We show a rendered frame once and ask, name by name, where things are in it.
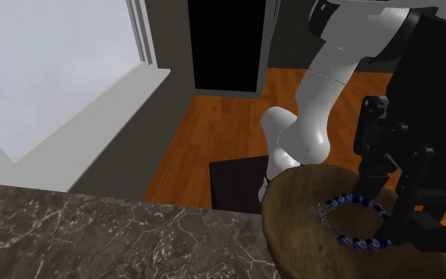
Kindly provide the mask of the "dark doorway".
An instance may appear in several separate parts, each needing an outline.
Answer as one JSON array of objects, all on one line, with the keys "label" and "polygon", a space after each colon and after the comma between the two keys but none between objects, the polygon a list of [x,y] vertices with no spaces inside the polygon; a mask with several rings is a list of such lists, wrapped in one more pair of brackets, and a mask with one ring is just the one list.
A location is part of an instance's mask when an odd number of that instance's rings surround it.
[{"label": "dark doorway", "polygon": [[280,0],[187,0],[196,94],[259,98]]}]

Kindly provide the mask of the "large bright window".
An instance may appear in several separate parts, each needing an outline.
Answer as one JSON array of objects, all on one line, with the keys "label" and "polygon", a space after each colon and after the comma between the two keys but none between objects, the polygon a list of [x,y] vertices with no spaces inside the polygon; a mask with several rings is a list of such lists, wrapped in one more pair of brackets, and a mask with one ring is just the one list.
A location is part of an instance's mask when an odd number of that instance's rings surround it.
[{"label": "large bright window", "polygon": [[145,0],[0,0],[0,185],[66,192],[168,75]]}]

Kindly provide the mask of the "dark robot stand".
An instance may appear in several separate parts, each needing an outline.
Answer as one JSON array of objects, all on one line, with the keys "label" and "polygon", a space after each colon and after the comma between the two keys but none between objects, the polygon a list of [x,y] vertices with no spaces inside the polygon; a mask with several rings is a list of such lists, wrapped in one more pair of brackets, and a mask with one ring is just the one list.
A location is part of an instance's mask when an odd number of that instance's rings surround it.
[{"label": "dark robot stand", "polygon": [[209,163],[212,209],[261,215],[267,155]]}]

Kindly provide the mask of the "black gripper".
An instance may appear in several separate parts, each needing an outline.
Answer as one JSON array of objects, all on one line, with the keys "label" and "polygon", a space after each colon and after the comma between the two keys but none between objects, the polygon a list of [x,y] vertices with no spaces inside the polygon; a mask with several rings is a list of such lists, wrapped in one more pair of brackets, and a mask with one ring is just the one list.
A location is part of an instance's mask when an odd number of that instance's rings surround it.
[{"label": "black gripper", "polygon": [[[407,124],[434,150],[421,147],[408,169],[396,157],[397,128],[392,121]],[[353,151],[361,157],[353,193],[364,199],[378,196],[389,173],[402,174],[395,206],[375,237],[446,253],[446,20],[434,12],[421,14],[387,86],[387,97],[362,100]]]}]

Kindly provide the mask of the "brown wooden bowl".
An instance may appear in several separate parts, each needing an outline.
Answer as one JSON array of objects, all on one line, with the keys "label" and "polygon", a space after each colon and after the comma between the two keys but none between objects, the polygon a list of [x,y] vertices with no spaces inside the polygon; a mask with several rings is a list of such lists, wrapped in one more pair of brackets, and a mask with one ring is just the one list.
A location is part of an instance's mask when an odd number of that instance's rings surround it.
[{"label": "brown wooden bowl", "polygon": [[350,193],[355,172],[339,166],[287,169],[271,182],[262,200],[268,249],[282,279],[446,279],[446,254],[424,253],[404,243],[376,252],[343,247],[336,233],[372,237],[380,218],[369,208],[348,203],[328,214],[322,225],[318,204]]}]

